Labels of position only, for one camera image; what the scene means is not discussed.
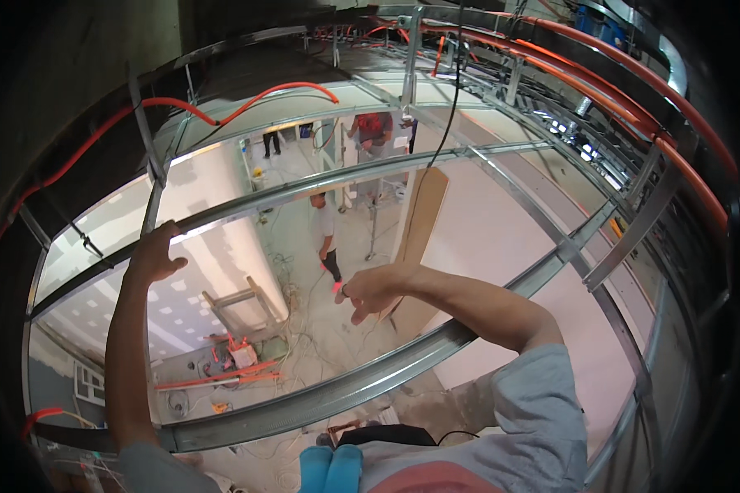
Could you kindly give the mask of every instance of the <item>person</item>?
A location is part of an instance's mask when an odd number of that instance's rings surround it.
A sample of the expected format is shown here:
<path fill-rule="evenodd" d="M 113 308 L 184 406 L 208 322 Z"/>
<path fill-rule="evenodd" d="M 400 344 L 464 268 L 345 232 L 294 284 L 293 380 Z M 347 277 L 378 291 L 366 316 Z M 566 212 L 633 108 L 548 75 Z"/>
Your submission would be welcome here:
<path fill-rule="evenodd" d="M 183 258 L 169 259 L 169 241 L 179 233 L 173 222 L 167 222 L 143 236 L 125 273 L 107 340 L 107 417 L 120 450 L 121 471 L 132 491 L 216 493 L 219 489 L 212 479 L 159 447 L 149 418 L 146 382 L 137 378 L 145 372 L 148 289 L 187 264 Z M 571 361 L 553 316 L 501 287 L 412 263 L 357 272 L 335 302 L 349 298 L 354 306 L 350 320 L 357 324 L 398 296 L 431 304 L 484 340 L 518 352 L 492 380 L 495 417 L 504 434 L 454 447 L 395 443 L 396 437 L 385 438 L 383 433 L 370 442 L 341 444 L 334 451 L 309 447 L 300 456 L 301 491 L 581 489 L 587 469 L 586 429 Z"/>
<path fill-rule="evenodd" d="M 370 158 L 382 157 L 386 143 L 392 139 L 392 115 L 388 111 L 357 114 L 347 133 L 348 138 L 353 139 L 356 131 L 359 132 L 359 144 Z"/>
<path fill-rule="evenodd" d="M 342 274 L 337 267 L 337 243 L 335 242 L 335 209 L 326 200 L 326 193 L 310 196 L 310 205 L 316 209 L 312 216 L 310 230 L 312 242 L 318 250 L 321 268 L 329 271 L 335 279 L 331 291 L 336 293 L 342 287 Z"/>
<path fill-rule="evenodd" d="M 269 132 L 264 133 L 264 147 L 266 147 L 266 155 L 264 156 L 264 159 L 269 159 L 271 157 L 270 149 L 269 149 L 269 143 L 271 140 L 274 139 L 274 153 L 276 155 L 280 155 L 279 152 L 279 135 L 277 135 L 277 132 Z"/>

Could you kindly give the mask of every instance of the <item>dusty floor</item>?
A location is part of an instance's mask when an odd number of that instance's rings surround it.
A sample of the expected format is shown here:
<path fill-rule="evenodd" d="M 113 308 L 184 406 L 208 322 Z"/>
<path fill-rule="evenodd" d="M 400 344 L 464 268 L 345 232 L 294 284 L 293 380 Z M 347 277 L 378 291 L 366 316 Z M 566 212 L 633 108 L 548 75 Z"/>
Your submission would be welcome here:
<path fill-rule="evenodd" d="M 282 145 L 282 154 L 272 154 L 270 160 L 263 159 L 263 153 L 263 144 L 254 144 L 251 166 L 264 169 L 268 185 L 294 180 L 319 169 L 309 139 L 291 139 Z M 358 202 L 344 214 L 337 214 L 338 265 L 345 280 L 357 271 L 389 262 L 399 215 L 400 205 L 394 201 L 379 209 L 376 255 L 365 261 L 372 227 L 367 205 Z M 239 409 L 287 394 L 353 369 L 398 346 L 395 329 L 388 320 L 368 319 L 355 327 L 349 321 L 353 308 L 334 303 L 331 275 L 321 270 L 310 240 L 311 216 L 309 201 L 298 200 L 266 214 L 266 224 L 259 225 L 261 242 L 279 275 L 283 291 L 291 292 L 294 300 L 291 316 L 282 327 L 282 334 L 290 344 L 288 356 L 277 368 L 283 377 L 276 382 L 255 382 L 235 390 L 212 387 L 189 390 L 190 411 L 185 419 L 212 415 L 210 403 L 229 403 Z M 189 360 L 187 355 L 170 358 L 155 371 L 166 378 L 183 376 L 188 371 Z M 167 394 L 158 397 L 161 421 L 180 419 L 170 411 Z M 468 426 L 451 393 L 444 391 L 432 371 L 426 371 L 404 386 L 324 422 L 233 449 L 203 452 L 202 469 L 229 477 L 250 491 L 296 491 L 300 482 L 298 454 L 314 445 L 319 433 L 327 426 L 345 424 L 352 419 L 377 419 L 379 412 L 390 406 L 401 423 L 421 426 L 435 439 Z"/>

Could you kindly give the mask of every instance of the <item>man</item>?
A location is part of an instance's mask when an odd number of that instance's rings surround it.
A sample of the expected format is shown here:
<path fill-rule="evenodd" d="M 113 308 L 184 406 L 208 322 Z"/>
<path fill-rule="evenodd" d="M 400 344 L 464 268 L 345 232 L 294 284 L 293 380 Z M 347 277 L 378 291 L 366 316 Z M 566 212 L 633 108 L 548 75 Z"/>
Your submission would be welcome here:
<path fill-rule="evenodd" d="M 107 340 L 109 430 L 120 450 L 121 471 L 138 493 L 219 491 L 214 481 L 159 447 L 145 379 L 137 378 L 145 372 L 143 322 L 150 284 L 187 264 L 168 257 L 169 240 L 179 233 L 167 222 L 140 240 L 120 287 Z M 493 378 L 495 416 L 505 434 L 455 447 L 405 445 L 407 439 L 394 436 L 386 441 L 353 440 L 354 445 L 341 444 L 334 452 L 310 447 L 301 454 L 301 491 L 579 490 L 586 474 L 586 429 L 567 348 L 551 314 L 487 282 L 408 263 L 356 273 L 335 302 L 349 297 L 354 306 L 351 322 L 357 324 L 398 296 L 444 310 L 486 341 L 520 354 Z"/>
<path fill-rule="evenodd" d="M 264 133 L 264 147 L 266 147 L 266 155 L 264 156 L 264 159 L 269 159 L 271 157 L 269 143 L 271 142 L 272 139 L 274 139 L 274 153 L 276 155 L 280 155 L 279 135 L 277 135 L 276 132 Z"/>
<path fill-rule="evenodd" d="M 380 158 L 384 155 L 386 143 L 392 139 L 392 115 L 388 111 L 357 114 L 348 131 L 348 138 L 353 139 L 357 130 L 362 149 L 371 159 Z"/>
<path fill-rule="evenodd" d="M 331 272 L 335 278 L 335 285 L 331 291 L 336 293 L 342 287 L 340 267 L 337 267 L 337 244 L 335 243 L 335 209 L 326 200 L 326 193 L 319 193 L 310 197 L 310 205 L 316 209 L 310 223 L 312 242 L 318 250 L 321 259 L 321 268 Z"/>

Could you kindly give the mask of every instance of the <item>white shirt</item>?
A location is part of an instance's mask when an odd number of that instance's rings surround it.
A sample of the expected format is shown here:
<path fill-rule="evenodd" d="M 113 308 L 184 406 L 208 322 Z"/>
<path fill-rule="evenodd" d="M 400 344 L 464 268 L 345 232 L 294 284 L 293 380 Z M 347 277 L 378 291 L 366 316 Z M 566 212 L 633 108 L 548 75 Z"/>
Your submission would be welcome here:
<path fill-rule="evenodd" d="M 324 239 L 327 236 L 332 237 L 328 251 L 334 251 L 337 248 L 337 242 L 334 238 L 335 209 L 328 200 L 322 208 L 315 208 L 315 213 L 312 215 L 312 221 L 310 222 L 310 230 L 312 231 L 312 244 L 316 251 L 320 251 L 324 247 Z"/>

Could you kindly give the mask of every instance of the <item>worker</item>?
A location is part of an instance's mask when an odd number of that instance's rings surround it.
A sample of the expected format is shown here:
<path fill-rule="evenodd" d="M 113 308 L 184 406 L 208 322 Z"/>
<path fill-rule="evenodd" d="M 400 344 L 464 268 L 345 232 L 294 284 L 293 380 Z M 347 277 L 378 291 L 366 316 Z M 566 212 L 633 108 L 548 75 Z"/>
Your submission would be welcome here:
<path fill-rule="evenodd" d="M 159 447 L 148 413 L 146 380 L 137 378 L 145 374 L 148 289 L 152 282 L 187 264 L 183 258 L 169 259 L 169 241 L 178 234 L 176 225 L 166 222 L 141 238 L 124 275 L 106 350 L 109 431 L 132 491 L 218 493 L 215 481 Z M 358 445 L 361 440 L 354 440 L 335 451 L 309 447 L 300 456 L 301 491 L 581 489 L 586 473 L 586 429 L 571 361 L 551 314 L 487 282 L 409 263 L 356 273 L 335 301 L 350 298 L 354 306 L 351 322 L 357 324 L 400 296 L 431 304 L 484 340 L 518 352 L 492 379 L 495 417 L 504 434 L 454 447 L 413 446 L 407 444 L 409 434 L 387 434 L 386 441 Z"/>
<path fill-rule="evenodd" d="M 348 138 L 353 139 L 359 131 L 359 144 L 365 152 L 359 153 L 359 163 L 384 157 L 386 143 L 392 139 L 392 115 L 388 111 L 357 114 Z"/>
<path fill-rule="evenodd" d="M 326 193 L 310 196 L 310 205 L 316 209 L 310 222 L 312 242 L 318 251 L 321 268 L 329 271 L 335 279 L 331 291 L 336 293 L 342 287 L 342 274 L 337 267 L 337 243 L 335 242 L 335 208 L 326 200 Z"/>
<path fill-rule="evenodd" d="M 280 155 L 279 152 L 279 135 L 277 135 L 277 132 L 269 132 L 264 133 L 264 147 L 266 147 L 266 155 L 264 155 L 264 159 L 269 159 L 271 157 L 271 150 L 269 149 L 269 143 L 271 143 L 271 140 L 274 140 L 274 153 L 276 155 Z"/>

